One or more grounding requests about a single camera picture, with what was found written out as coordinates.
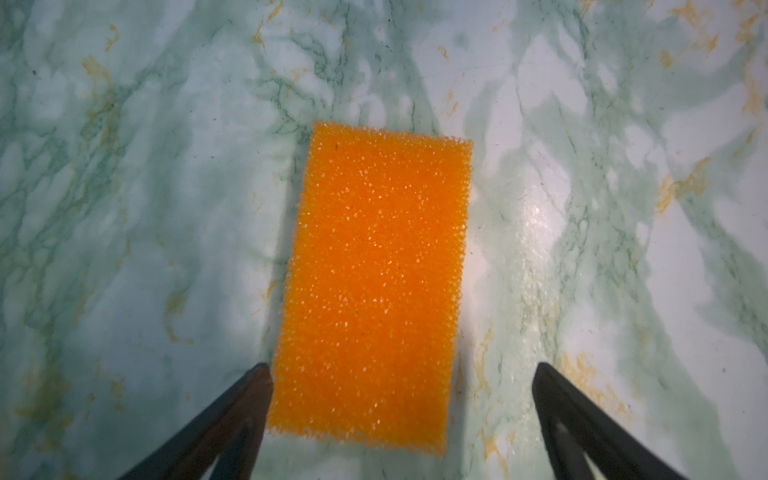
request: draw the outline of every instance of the green marble countertop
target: green marble countertop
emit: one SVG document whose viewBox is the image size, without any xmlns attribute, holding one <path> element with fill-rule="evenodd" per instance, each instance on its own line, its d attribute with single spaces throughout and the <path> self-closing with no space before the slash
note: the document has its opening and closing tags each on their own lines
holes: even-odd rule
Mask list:
<svg viewBox="0 0 768 480">
<path fill-rule="evenodd" d="M 475 142 L 444 458 L 551 478 L 547 360 L 691 478 L 768 471 L 765 0 L 0 6 L 0 478 L 113 478 L 269 361 L 312 120 Z"/>
</svg>

